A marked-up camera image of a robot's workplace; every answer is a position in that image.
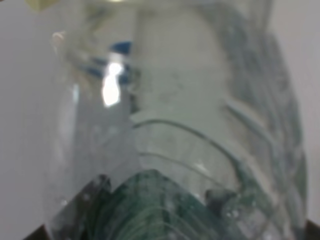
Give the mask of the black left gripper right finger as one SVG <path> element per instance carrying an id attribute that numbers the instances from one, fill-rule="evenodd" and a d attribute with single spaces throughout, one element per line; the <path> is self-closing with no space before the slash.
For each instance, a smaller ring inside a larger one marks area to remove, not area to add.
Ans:
<path id="1" fill-rule="evenodd" d="M 303 240 L 320 240 L 320 225 L 307 219 L 302 233 Z"/>

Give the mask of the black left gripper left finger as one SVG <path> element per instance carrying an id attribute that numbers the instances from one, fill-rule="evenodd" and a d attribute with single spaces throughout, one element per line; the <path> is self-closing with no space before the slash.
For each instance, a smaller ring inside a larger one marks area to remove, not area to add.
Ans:
<path id="1" fill-rule="evenodd" d="M 53 240 L 50 233 L 47 231 L 44 224 L 33 230 L 30 234 L 25 236 L 23 240 Z"/>

